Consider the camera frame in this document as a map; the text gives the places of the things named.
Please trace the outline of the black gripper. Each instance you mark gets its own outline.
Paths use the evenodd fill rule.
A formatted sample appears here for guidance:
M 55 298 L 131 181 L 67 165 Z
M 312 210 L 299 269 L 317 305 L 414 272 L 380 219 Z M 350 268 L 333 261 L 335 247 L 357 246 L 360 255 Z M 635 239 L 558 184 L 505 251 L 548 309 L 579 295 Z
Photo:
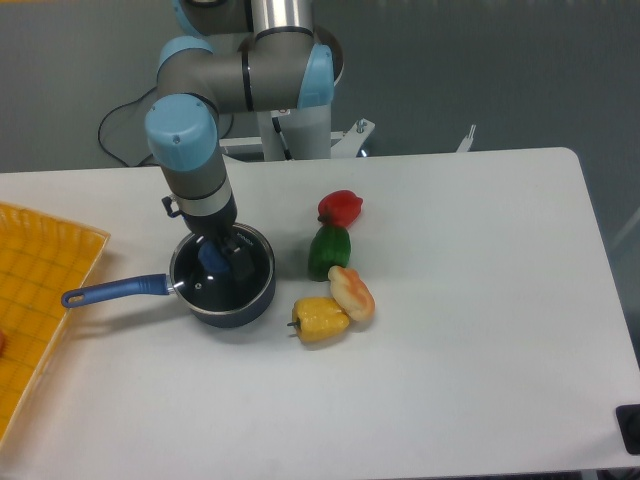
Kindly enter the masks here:
M 187 228 L 197 237 L 214 243 L 222 242 L 222 254 L 227 260 L 236 282 L 247 280 L 255 267 L 249 247 L 243 241 L 229 238 L 237 218 L 235 202 L 228 202 L 221 210 L 207 216 L 182 213 Z

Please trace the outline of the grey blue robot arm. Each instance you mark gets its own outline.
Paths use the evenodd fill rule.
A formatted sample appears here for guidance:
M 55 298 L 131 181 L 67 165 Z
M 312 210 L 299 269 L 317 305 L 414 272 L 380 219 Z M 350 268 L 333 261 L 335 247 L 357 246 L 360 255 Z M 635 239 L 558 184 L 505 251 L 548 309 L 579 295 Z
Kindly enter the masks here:
M 324 107 L 333 55 L 314 37 L 309 1 L 176 1 L 185 35 L 161 50 L 156 102 L 145 117 L 151 153 L 171 190 L 163 205 L 210 241 L 233 278 L 254 272 L 232 234 L 237 208 L 222 153 L 222 114 Z

